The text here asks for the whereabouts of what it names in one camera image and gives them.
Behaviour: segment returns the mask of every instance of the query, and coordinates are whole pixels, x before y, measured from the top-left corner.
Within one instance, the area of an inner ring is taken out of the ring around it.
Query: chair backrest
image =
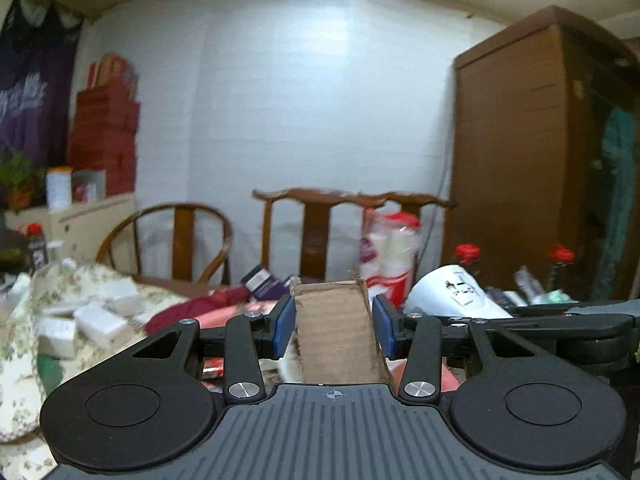
[[[174,243],[172,253],[172,278],[185,282],[192,281],[193,269],[193,235],[194,221],[196,211],[203,211],[207,214],[215,216],[222,222],[222,248],[212,262],[207,266],[198,278],[198,282],[208,282],[212,275],[218,270],[220,265],[224,265],[222,274],[223,285],[230,283],[228,255],[233,242],[233,229],[231,222],[220,210],[196,203],[165,203],[148,207],[133,213],[133,215],[125,218],[120,222],[109,235],[104,239],[102,245],[98,249],[95,257],[97,262],[104,262],[107,256],[110,258],[111,265],[114,265],[113,253],[111,252],[111,243],[117,238],[125,228],[129,225],[133,228],[134,250],[136,255],[136,265],[138,272],[141,272],[142,266],[140,261],[140,242],[138,238],[138,222],[139,218],[157,213],[159,211],[174,210]]]
[[[305,187],[295,187],[271,193],[254,189],[253,196],[264,202],[262,260],[260,264],[265,269],[269,268],[273,203],[284,199],[295,200],[304,207],[299,274],[304,278],[321,281],[324,281],[326,273],[326,254],[329,245],[329,222],[332,207],[345,203],[360,207],[380,207],[383,204],[382,200],[361,197],[343,191]]]
[[[400,209],[405,213],[411,213],[420,219],[420,210],[427,205],[436,205],[445,209],[445,225],[447,225],[447,216],[449,209],[454,205],[448,200],[443,200],[437,196],[433,196],[427,193],[407,193],[404,191],[389,191],[377,195],[370,195],[365,193],[358,193],[358,196],[369,198],[371,200],[382,200],[384,202],[396,202],[399,204]],[[418,264],[420,263],[420,253],[415,255],[414,265],[414,283],[418,275]]]

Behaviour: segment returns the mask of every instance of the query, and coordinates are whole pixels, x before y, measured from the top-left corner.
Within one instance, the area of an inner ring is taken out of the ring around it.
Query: red and white bag
[[[411,213],[366,209],[360,239],[360,275],[400,308],[413,285],[420,220]]]

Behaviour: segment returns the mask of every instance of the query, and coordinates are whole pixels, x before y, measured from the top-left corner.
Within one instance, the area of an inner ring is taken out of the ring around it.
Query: black cable
[[[447,139],[448,142],[445,145],[444,160],[442,163],[442,176],[440,177],[440,185],[438,186],[438,192],[436,194],[437,197],[440,197],[442,195],[442,191],[444,190],[444,185],[447,181],[447,173],[449,173],[449,168],[450,168],[449,159],[451,158],[454,138],[455,138],[455,128],[452,128],[450,130],[449,137]],[[422,250],[420,251],[420,257],[418,258],[418,261],[416,263],[417,267],[420,267],[420,264],[424,259],[424,255],[427,252],[427,247],[429,245],[429,241],[431,240],[431,235],[433,234],[433,228],[435,227],[437,213],[438,211],[435,210],[433,212],[433,216],[431,216],[431,225],[429,226],[429,230],[427,231],[427,237],[424,239],[424,244],[422,245]]]

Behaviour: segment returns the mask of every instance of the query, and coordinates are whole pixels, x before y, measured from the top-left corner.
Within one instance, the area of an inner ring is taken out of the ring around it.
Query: purple banner
[[[60,166],[81,24],[66,28],[53,4],[28,11],[14,0],[0,32],[0,151]]]

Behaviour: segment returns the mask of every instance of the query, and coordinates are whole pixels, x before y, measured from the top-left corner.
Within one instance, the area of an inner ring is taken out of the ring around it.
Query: green leaves
[[[41,173],[46,174],[46,170],[36,170],[31,159],[22,152],[5,155],[0,160],[0,186],[8,191],[32,188],[42,178]]]

